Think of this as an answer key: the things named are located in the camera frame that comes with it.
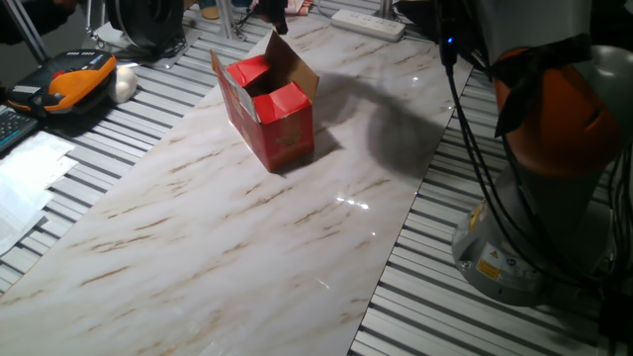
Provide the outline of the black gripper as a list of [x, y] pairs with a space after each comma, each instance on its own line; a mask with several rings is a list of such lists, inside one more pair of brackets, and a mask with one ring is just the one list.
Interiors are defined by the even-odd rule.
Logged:
[[273, 20], [274, 26], [279, 35], [288, 34], [288, 26], [285, 20], [285, 11], [288, 7], [288, 0], [257, 0], [254, 3], [254, 13], [267, 20]]

